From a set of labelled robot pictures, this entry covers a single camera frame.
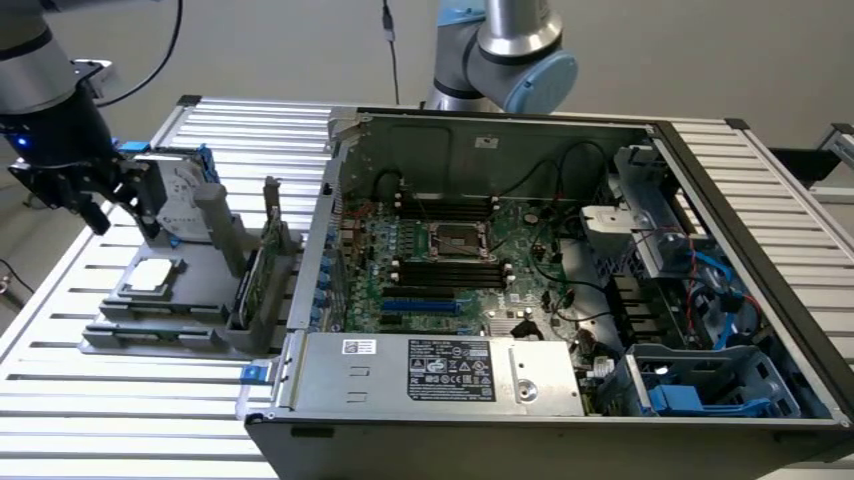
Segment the barcode sticker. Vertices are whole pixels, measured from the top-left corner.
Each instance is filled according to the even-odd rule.
[[[377,353],[377,340],[345,340],[342,355],[374,355]]]

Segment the blue latch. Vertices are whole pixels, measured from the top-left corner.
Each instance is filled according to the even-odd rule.
[[[146,153],[151,149],[148,142],[124,142],[119,146],[122,153]]]
[[[241,385],[269,385],[269,370],[269,367],[261,365],[246,365],[241,370]]]
[[[650,401],[660,415],[678,417],[758,417],[772,406],[768,398],[741,405],[704,405],[690,385],[660,385],[650,390]]]

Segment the motherboard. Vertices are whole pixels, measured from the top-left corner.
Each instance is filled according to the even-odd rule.
[[[554,316],[569,306],[566,214],[566,206],[513,200],[349,202],[345,330],[505,336],[527,320],[539,326],[531,335],[570,335]]]

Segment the power cord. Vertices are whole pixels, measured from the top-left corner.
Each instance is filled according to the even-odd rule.
[[[391,51],[391,76],[395,82],[395,105],[401,105],[401,87],[398,84],[398,52],[395,50],[395,19],[391,16],[389,8],[389,0],[383,0],[383,31],[386,32],[386,41]]]
[[[18,272],[15,271],[15,268],[12,268],[12,265],[10,264],[10,262],[7,262],[3,258],[0,258],[0,263],[3,263],[3,265],[6,265],[6,268],[10,270],[10,273],[12,274],[12,276],[15,277],[15,279],[20,282],[20,284],[24,286],[24,288],[27,290],[30,290],[30,294],[32,295],[34,293],[36,293],[36,291],[34,290],[34,288],[30,286],[30,284],[24,281],[24,279],[22,278],[22,276],[18,274]]]
[[[143,79],[143,81],[139,82],[136,86],[131,88],[131,90],[128,90],[126,93],[119,95],[112,100],[107,100],[104,102],[96,103],[95,105],[98,106],[98,108],[110,107],[111,105],[115,105],[122,100],[128,98],[131,95],[139,92],[143,88],[146,88],[146,86],[151,83],[155,77],[160,74],[160,72],[163,71],[163,68],[166,67],[166,64],[170,62],[170,59],[173,58],[173,53],[175,53],[175,46],[178,45],[178,37],[181,36],[181,33],[182,33],[183,21],[185,21],[185,0],[178,0],[177,12],[175,12],[175,26],[173,27],[173,38],[170,39],[170,45],[166,49],[166,55],[163,55],[163,59],[160,60],[160,64],[158,65],[158,68],[154,69],[154,71],[148,74],[148,76]]]

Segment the white wall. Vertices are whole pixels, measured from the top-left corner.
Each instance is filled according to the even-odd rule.
[[[405,102],[433,75],[437,0],[391,0]],[[738,116],[768,142],[812,145],[854,121],[854,2],[551,0],[581,63],[563,110]],[[187,0],[162,77],[107,112],[115,133],[151,136],[183,93],[389,102],[381,0]],[[138,1],[52,20],[72,56],[119,64],[126,86],[163,52],[174,2]]]

